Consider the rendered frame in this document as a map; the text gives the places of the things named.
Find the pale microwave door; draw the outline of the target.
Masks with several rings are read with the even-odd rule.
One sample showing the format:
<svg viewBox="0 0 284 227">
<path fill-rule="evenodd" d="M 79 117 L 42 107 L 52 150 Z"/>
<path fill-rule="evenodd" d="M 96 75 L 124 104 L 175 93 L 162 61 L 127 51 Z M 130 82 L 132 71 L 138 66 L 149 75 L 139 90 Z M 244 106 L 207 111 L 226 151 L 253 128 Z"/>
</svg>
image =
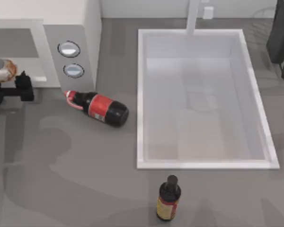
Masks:
<svg viewBox="0 0 284 227">
<path fill-rule="evenodd" d="M 60 87 L 41 19 L 0 19 L 0 68 L 11 60 L 34 87 Z"/>
</svg>

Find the small round microwave knob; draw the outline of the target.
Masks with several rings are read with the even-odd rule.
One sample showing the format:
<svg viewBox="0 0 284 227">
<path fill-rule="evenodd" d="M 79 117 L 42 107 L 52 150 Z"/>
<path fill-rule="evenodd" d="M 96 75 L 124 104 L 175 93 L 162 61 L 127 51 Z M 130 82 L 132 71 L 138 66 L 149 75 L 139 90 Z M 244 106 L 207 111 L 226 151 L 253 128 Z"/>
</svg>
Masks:
<svg viewBox="0 0 284 227">
<path fill-rule="evenodd" d="M 63 72 L 66 76 L 76 79 L 76 78 L 83 76 L 85 70 L 79 64 L 72 63 L 72 64 L 65 65 L 63 67 Z"/>
</svg>

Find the large round microwave knob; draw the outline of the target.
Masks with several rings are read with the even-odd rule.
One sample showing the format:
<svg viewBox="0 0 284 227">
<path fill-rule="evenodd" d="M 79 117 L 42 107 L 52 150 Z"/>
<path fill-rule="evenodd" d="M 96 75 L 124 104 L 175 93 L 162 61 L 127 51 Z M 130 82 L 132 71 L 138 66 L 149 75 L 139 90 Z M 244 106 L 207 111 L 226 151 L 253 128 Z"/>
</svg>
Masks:
<svg viewBox="0 0 284 227">
<path fill-rule="evenodd" d="M 66 58 L 75 58 L 80 54 L 80 47 L 72 41 L 58 44 L 58 52 Z"/>
</svg>

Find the pale microwave oven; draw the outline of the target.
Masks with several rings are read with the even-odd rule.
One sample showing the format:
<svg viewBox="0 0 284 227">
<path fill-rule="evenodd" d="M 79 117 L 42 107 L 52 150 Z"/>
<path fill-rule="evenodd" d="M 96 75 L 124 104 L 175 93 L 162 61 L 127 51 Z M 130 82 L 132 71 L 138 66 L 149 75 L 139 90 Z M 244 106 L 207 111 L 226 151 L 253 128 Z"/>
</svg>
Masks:
<svg viewBox="0 0 284 227">
<path fill-rule="evenodd" d="M 62 90 L 93 91 L 96 88 L 101 41 L 99 0 L 0 0 L 0 19 L 41 19 Z M 58 44 L 75 42 L 80 54 L 63 57 Z M 79 78 L 64 74 L 63 67 L 76 63 L 85 70 Z"/>
</svg>

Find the black bottle with red label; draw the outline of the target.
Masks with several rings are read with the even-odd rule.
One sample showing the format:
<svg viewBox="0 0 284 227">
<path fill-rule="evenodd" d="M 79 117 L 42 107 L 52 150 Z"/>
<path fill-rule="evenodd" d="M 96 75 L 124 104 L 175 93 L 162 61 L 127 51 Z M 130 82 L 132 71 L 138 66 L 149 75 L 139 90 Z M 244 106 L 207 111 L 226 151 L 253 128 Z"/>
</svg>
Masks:
<svg viewBox="0 0 284 227">
<path fill-rule="evenodd" d="M 67 103 L 85 115 L 112 127 L 125 124 L 129 109 L 126 105 L 97 92 L 64 91 Z"/>
</svg>

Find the tall white tap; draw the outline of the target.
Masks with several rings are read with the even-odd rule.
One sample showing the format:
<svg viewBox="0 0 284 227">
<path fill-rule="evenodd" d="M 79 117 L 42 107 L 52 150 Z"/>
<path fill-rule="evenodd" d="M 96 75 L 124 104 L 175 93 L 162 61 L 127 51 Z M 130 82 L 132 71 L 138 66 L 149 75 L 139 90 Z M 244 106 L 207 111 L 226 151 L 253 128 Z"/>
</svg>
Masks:
<svg viewBox="0 0 284 227">
<path fill-rule="evenodd" d="M 186 21 L 186 33 L 187 35 L 193 35 L 195 30 L 196 19 L 199 10 L 200 0 L 189 0 L 187 21 Z"/>
</svg>

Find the white sink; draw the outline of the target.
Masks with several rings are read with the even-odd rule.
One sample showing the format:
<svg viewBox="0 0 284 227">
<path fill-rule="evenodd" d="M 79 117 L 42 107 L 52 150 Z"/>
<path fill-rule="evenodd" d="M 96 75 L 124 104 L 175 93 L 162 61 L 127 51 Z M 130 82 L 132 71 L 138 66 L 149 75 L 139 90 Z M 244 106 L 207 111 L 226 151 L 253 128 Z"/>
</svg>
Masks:
<svg viewBox="0 0 284 227">
<path fill-rule="evenodd" d="M 138 169 L 279 169 L 241 29 L 140 29 Z"/>
</svg>

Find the dark bottle with yellow label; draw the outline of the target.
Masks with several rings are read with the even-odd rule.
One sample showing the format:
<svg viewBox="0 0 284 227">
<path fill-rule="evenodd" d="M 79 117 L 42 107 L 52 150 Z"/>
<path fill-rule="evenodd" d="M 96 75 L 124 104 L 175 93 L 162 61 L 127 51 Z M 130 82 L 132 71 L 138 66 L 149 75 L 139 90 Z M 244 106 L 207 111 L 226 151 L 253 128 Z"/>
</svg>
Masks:
<svg viewBox="0 0 284 227">
<path fill-rule="evenodd" d="M 169 175 L 166 182 L 163 182 L 159 188 L 156 214 L 160 220 L 171 221 L 174 219 L 181 193 L 178 178 L 175 175 Z"/>
</svg>

